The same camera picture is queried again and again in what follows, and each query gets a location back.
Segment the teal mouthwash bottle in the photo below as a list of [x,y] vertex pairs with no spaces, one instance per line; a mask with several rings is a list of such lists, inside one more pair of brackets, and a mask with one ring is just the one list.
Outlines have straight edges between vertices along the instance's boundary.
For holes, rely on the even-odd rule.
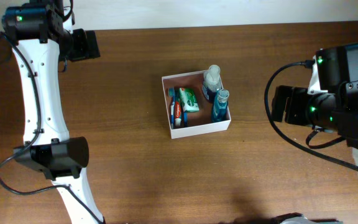
[[229,91],[226,89],[221,89],[216,93],[211,112],[211,121],[213,123],[217,123],[225,119],[227,113],[228,98]]

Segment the dark blue spray bottle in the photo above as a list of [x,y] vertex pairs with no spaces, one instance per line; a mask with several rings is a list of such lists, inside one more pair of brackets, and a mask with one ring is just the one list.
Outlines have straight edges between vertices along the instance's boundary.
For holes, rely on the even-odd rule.
[[203,86],[202,91],[204,97],[212,103],[216,96],[216,93],[222,88],[220,67],[217,65],[211,65],[203,74]]

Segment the blue white toothbrush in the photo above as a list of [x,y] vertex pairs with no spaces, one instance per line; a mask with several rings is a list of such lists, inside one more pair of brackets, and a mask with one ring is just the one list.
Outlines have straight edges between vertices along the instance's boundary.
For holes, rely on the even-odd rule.
[[175,89],[169,88],[168,89],[168,96],[172,98],[172,102],[170,104],[170,126],[171,129],[174,129],[175,125]]

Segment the green soap box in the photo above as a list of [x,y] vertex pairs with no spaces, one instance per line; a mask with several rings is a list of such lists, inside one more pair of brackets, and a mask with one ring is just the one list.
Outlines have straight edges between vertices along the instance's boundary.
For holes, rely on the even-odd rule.
[[199,112],[200,108],[195,96],[194,91],[191,88],[179,88],[179,95],[184,112],[195,113]]

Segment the blue disposable razor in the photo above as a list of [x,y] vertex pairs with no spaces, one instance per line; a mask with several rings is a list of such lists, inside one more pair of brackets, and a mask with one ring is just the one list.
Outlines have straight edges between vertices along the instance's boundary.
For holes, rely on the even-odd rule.
[[188,113],[187,112],[183,112],[183,124],[184,124],[185,128],[188,127]]

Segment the green Colgate toothpaste tube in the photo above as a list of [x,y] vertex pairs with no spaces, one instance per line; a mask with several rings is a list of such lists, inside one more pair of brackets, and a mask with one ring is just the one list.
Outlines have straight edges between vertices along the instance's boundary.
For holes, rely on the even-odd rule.
[[174,125],[175,127],[181,126],[181,104],[178,99],[175,100],[174,107]]

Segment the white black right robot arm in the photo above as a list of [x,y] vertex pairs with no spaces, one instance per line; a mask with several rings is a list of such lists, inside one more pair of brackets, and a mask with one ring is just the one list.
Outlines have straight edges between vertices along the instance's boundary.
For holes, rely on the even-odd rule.
[[267,118],[287,143],[325,161],[358,172],[358,43],[320,49],[311,60],[290,63],[312,71],[308,87],[280,85],[269,100]]

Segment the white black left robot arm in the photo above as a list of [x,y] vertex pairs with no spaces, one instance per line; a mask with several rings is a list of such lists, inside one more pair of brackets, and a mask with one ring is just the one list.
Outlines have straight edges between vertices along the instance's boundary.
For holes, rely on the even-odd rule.
[[99,57],[92,30],[73,29],[72,6],[62,1],[30,1],[9,7],[2,36],[12,47],[21,76],[25,128],[12,160],[40,172],[57,189],[72,223],[104,223],[87,178],[89,147],[66,126],[58,64]]

